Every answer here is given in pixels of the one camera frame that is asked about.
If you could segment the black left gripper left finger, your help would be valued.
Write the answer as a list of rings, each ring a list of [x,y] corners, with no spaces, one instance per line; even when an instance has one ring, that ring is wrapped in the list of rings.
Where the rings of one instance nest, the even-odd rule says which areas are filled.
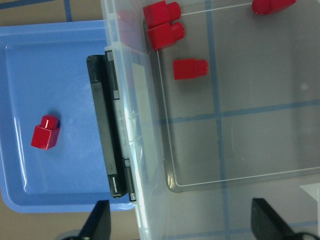
[[[110,236],[110,203],[108,200],[99,200],[77,237],[80,240],[109,240]]]

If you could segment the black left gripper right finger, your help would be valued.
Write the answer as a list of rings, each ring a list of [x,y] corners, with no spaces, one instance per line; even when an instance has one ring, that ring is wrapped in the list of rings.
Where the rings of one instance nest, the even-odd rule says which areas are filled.
[[[264,198],[251,201],[251,231],[256,240],[300,239]]]

